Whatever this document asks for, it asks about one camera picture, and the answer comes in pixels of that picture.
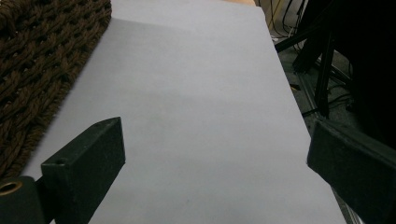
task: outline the table surface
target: table surface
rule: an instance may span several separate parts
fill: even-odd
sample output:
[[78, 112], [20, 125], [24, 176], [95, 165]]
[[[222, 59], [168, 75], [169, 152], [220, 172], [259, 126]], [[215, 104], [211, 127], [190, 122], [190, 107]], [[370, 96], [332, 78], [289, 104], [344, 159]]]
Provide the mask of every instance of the table surface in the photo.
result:
[[121, 117], [126, 164], [90, 223], [345, 223], [259, 7], [118, 0], [23, 175]]

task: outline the woven texture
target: woven texture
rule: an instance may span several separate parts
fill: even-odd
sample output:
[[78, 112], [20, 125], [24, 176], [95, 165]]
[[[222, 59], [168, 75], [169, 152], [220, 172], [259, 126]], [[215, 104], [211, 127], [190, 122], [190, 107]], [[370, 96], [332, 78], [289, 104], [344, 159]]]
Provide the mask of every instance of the woven texture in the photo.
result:
[[0, 179], [21, 173], [110, 18], [110, 0], [0, 0]]

